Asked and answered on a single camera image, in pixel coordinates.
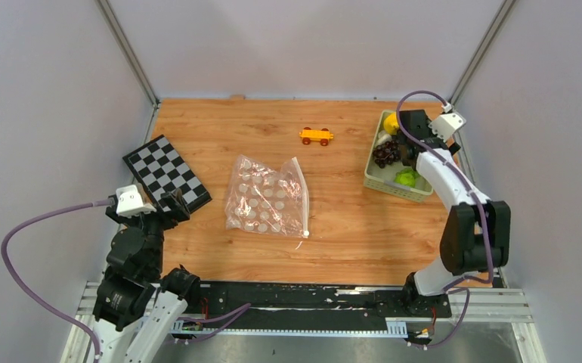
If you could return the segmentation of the fake yellow lemon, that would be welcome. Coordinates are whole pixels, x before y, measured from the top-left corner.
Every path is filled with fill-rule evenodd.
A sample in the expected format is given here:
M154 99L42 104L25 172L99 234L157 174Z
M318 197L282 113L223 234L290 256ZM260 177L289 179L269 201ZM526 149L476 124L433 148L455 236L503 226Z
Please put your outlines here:
M383 130L389 135L396 135L399 130L399 123L396 112L387 113L382 121Z

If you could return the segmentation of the white fake garlic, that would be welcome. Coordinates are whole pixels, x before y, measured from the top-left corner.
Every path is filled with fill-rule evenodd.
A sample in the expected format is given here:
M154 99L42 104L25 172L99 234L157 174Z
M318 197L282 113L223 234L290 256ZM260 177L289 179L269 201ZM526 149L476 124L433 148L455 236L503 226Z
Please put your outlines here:
M382 130L376 136L376 141L375 141L374 145L379 146L379 145L382 145L382 144L386 143L387 141L391 141L391 140L392 140L392 135L387 133L386 131Z

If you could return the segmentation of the dark purple fake grapes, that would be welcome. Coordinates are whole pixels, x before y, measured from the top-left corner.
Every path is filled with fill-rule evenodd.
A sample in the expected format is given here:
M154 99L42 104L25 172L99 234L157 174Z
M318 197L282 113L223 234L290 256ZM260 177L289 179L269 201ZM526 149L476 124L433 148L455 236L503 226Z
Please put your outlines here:
M374 147L372 150L373 162L384 169L401 160L399 146L396 141L390 140Z

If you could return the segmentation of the fake green lime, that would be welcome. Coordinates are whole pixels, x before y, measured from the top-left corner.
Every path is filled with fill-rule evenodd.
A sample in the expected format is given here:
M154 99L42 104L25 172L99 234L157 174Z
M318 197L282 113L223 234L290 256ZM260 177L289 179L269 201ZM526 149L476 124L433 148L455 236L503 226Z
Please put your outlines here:
M420 174L417 171L412 168L405 168L396 173L394 183L409 188L415 188L419 179Z

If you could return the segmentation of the clear zip top bag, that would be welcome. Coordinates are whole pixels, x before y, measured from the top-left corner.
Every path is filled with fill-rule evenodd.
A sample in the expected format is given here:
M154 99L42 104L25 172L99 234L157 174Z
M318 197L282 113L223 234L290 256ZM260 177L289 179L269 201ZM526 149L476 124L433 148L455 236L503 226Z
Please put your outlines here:
M310 198L297 158L280 169L240 155L225 198L225 227L256 234L307 238Z

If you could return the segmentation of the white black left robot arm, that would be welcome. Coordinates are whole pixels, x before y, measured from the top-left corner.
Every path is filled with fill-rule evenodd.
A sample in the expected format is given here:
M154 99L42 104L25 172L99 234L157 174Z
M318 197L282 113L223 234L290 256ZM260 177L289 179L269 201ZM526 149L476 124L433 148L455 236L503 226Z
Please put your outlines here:
M164 233L190 211L178 189L152 204L129 185L111 200L105 214L123 228L111 240L97 289L94 361L151 362L177 318L202 302L200 278L184 266L162 274Z

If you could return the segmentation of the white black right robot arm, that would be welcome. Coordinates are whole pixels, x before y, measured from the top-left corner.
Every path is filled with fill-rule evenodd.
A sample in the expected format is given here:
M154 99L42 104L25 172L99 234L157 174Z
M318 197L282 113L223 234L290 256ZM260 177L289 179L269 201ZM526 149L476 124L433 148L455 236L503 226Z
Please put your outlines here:
M448 217L438 257L410 273L399 302L409 314L423 316L465 280L489 284L494 270L509 259L511 209L474 186L454 159L460 146L451 137L465 125L454 112L428 118L424 110L397 113L401 162L422 176L443 202Z

